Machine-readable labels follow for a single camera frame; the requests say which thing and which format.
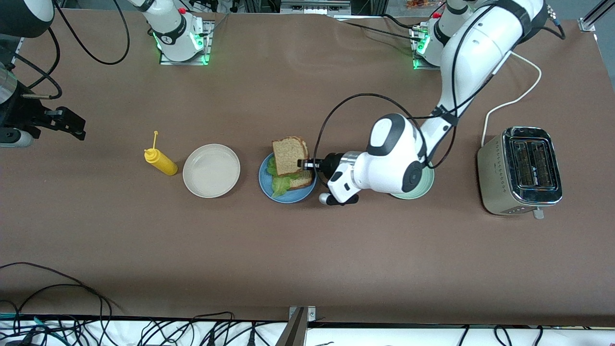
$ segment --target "white plate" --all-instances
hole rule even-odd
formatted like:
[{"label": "white plate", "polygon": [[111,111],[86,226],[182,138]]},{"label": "white plate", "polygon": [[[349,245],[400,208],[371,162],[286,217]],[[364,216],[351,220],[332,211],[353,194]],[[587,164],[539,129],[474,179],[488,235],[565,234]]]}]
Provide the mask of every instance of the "white plate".
[{"label": "white plate", "polygon": [[188,156],[182,174],[190,192],[216,198],[231,191],[239,172],[239,158],[234,151],[222,144],[208,144]]}]

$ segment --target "whole wheat bread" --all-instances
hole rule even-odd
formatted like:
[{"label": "whole wheat bread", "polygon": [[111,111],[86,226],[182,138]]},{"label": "whole wheat bread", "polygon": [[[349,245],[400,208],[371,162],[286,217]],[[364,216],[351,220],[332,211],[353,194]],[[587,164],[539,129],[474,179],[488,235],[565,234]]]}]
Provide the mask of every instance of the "whole wheat bread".
[{"label": "whole wheat bread", "polygon": [[309,158],[308,146],[301,137],[285,137],[271,142],[276,157],[277,175],[283,177],[288,174],[303,172],[297,166],[297,160]]},{"label": "whole wheat bread", "polygon": [[299,178],[291,179],[289,190],[297,190],[299,188],[310,186],[312,184],[313,178],[314,178],[314,172],[303,171],[300,173]]}]

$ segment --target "metal frame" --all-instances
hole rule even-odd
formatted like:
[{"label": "metal frame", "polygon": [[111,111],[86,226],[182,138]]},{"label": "metal frame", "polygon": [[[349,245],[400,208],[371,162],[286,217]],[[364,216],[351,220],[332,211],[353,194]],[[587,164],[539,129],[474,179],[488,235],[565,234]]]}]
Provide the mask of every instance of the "metal frame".
[{"label": "metal frame", "polygon": [[581,31],[596,31],[594,24],[615,6],[615,0],[601,0],[585,17],[579,18]]},{"label": "metal frame", "polygon": [[350,15],[350,0],[281,0],[281,14]]},{"label": "metal frame", "polygon": [[315,307],[290,307],[290,321],[276,342],[276,346],[305,346],[308,321],[316,318]]}]

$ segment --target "light green plate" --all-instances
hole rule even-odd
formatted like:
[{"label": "light green plate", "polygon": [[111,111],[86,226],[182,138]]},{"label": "light green plate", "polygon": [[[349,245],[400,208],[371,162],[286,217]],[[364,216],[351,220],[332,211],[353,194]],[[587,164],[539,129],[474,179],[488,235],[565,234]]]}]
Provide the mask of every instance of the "light green plate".
[{"label": "light green plate", "polygon": [[434,184],[434,175],[433,169],[425,167],[423,168],[421,181],[419,181],[414,190],[406,193],[391,193],[391,195],[400,199],[419,198],[431,189],[431,186]]}]

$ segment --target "brown table surface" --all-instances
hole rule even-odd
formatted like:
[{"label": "brown table surface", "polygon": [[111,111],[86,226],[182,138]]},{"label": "brown table surface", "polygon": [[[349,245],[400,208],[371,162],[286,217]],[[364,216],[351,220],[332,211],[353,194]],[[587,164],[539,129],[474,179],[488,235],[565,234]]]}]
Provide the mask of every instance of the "brown table surface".
[{"label": "brown table surface", "polygon": [[[121,56],[116,12],[66,12],[94,54]],[[27,149],[0,151],[2,263],[73,275],[114,299],[120,315],[231,310],[282,320],[289,305],[315,305],[325,321],[615,325],[615,102],[593,35],[575,23],[565,23],[566,41],[542,32],[518,47],[542,68],[542,81],[488,129],[551,134],[564,197],[539,222],[487,213],[476,173],[484,115],[534,82],[526,63],[509,59],[477,97],[426,196],[362,191],[359,204],[325,207],[318,187],[283,205],[258,185],[271,140],[300,135],[312,151],[327,113],[359,92],[428,115],[440,73],[413,70],[404,39],[322,15],[230,15],[209,66],[159,66],[144,17],[125,15],[130,53],[116,66],[88,58],[56,18],[62,53],[53,76],[65,94],[44,104],[81,115],[87,137],[43,131]],[[362,22],[403,33],[380,19]],[[49,36],[26,40],[22,54],[48,68]],[[24,65],[15,71],[26,84],[36,78]],[[376,119],[397,111],[374,98],[349,102],[329,122],[320,155],[363,150]],[[239,182],[222,198],[190,194],[181,174],[145,163],[153,130],[180,165],[202,145],[231,147]],[[65,282],[33,268],[3,270],[0,280],[1,295],[15,300]],[[91,296],[57,289],[25,312],[97,308]]]}]

